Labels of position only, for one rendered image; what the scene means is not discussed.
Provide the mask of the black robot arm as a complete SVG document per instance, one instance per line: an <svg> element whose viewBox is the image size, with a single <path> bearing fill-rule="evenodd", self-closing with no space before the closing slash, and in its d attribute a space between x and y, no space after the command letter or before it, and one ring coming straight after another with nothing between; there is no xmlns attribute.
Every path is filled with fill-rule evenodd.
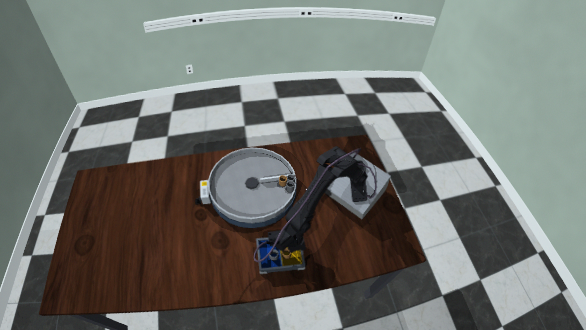
<svg viewBox="0 0 586 330"><path fill-rule="evenodd" d="M292 221L287 225L287 227L282 231L278 239L278 243L276 245L277 249L283 251L287 247L297 246L298 240L294 239L301 238L303 234L308 229L310 229L311 224L309 222L314 217L313 214L319 200L321 199L327 188L330 186L330 184L336 178L347 177L350 175L350 177L348 178L350 178L351 183L352 201L359 202L367 200L365 180L367 179L366 177L368 177L368 175L366 175L364 167L362 165L358 165L363 164L363 161L357 161L356 159L348 155L333 165L334 170L332 167L326 170L326 168L329 166L327 163L332 164L338 158L346 154L346 152L344 152L342 149L336 146L318 157L317 162L320 165L318 166L316 175L312 180L311 184L309 185L309 187L307 188L304 195L294 204L293 207L291 207L290 211L286 215L286 221L288 222L291 219L291 217L301 207L302 208L301 210L299 210L298 214L292 219ZM325 161L325 159L327 160Z"/></svg>

